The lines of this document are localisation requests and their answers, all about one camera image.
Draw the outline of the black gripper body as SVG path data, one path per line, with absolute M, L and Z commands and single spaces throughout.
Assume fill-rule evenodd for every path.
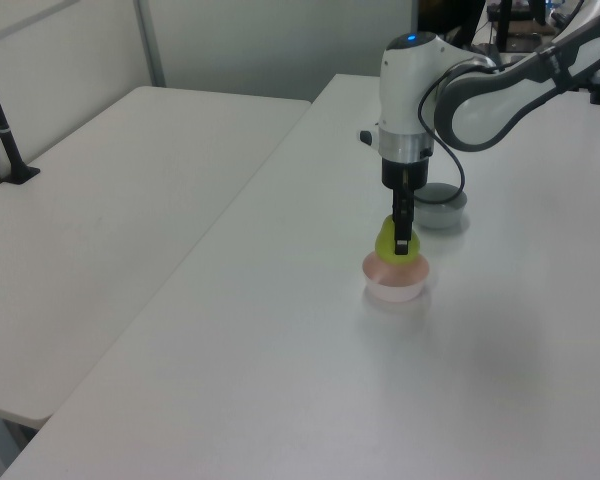
M 382 159 L 382 183 L 392 192 L 414 194 L 427 183 L 429 161 L 404 164 Z

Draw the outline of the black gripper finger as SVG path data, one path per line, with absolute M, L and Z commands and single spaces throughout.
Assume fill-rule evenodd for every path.
M 392 220 L 394 224 L 394 253 L 406 256 L 412 239 L 414 202 L 409 191 L 393 191 Z

